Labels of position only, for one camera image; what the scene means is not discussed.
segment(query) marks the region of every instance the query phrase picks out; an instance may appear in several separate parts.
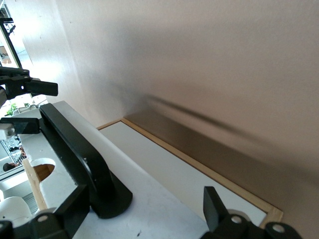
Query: wall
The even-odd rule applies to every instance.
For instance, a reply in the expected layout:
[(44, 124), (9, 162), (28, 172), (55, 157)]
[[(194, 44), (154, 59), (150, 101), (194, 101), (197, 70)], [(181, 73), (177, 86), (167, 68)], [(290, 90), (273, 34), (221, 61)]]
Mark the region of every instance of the wall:
[(49, 101), (94, 126), (127, 116), (316, 237), (318, 1), (7, 4)]

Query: black hair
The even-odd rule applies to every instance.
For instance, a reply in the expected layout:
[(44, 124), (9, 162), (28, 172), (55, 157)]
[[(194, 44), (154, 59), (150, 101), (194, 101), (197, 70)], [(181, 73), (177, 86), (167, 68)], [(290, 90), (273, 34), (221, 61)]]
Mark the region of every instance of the black hair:
[(11, 165), (11, 164), (9, 164), (9, 163), (5, 163), (5, 164), (3, 165), (3, 170), (4, 170), (4, 172), (7, 172), (7, 171), (9, 171), (9, 170), (11, 170), (11, 169), (13, 169), (13, 168), (15, 168), (15, 165)]

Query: bolt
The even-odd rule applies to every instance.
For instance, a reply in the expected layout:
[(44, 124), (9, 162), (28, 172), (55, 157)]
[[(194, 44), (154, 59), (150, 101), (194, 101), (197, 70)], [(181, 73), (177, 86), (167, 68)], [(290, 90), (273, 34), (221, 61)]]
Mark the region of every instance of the bolt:
[(273, 225), (273, 229), (278, 232), (278, 233), (284, 233), (285, 232), (285, 229), (282, 225), (279, 225), (279, 224), (274, 224)]
[(44, 222), (45, 220), (47, 220), (48, 219), (48, 216), (47, 215), (43, 215), (43, 216), (41, 216), (41, 217), (39, 217), (38, 218), (38, 222)]
[(237, 224), (240, 224), (242, 222), (241, 218), (239, 216), (232, 216), (231, 217), (231, 220), (234, 222), (234, 223), (237, 223)]

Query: wooden frame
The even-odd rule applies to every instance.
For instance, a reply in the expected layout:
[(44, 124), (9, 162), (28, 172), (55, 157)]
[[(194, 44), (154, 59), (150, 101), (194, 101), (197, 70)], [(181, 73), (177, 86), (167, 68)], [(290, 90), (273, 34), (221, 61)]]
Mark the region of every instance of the wooden frame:
[(258, 198), (254, 194), (248, 192), (247, 190), (238, 186), (234, 182), (232, 182), (232, 181), (228, 180), (227, 178), (223, 177), (222, 175), (216, 173), (212, 169), (206, 167), (202, 163), (189, 157), (185, 153), (179, 151), (178, 149), (174, 148), (170, 144), (157, 138), (156, 136), (152, 135), (151, 133), (147, 132), (146, 130), (142, 129), (141, 127), (137, 126), (136, 124), (130, 122), (129, 120), (127, 120), (125, 118), (112, 121), (110, 123), (107, 123), (105, 125), (98, 127), (97, 129), (101, 130), (101, 129), (109, 127), (115, 123), (118, 123), (118, 122), (122, 122), (122, 123), (126, 124), (127, 126), (134, 129), (138, 133), (142, 134), (143, 136), (145, 136), (149, 140), (153, 141), (154, 143), (156, 143), (160, 147), (164, 148), (165, 150), (172, 153), (173, 155), (175, 155), (179, 159), (183, 160), (184, 162), (186, 162), (190, 166), (194, 167), (195, 169), (197, 169), (201, 173), (205, 174), (207, 177), (209, 177), (209, 178), (213, 179), (214, 181), (218, 182), (219, 184), (223, 185), (224, 187), (226, 187), (230, 191), (234, 192), (235, 194), (242, 197), (243, 199), (245, 199), (249, 203), (253, 204), (255, 207), (257, 207), (260, 210), (262, 210), (263, 212), (265, 212), (266, 216), (265, 216), (264, 220), (261, 222), (261, 224), (259, 225), (259, 227), (264, 228), (268, 222), (280, 222), (282, 220), (284, 213), (281, 210), (279, 210), (278, 208), (276, 208), (273, 205)]

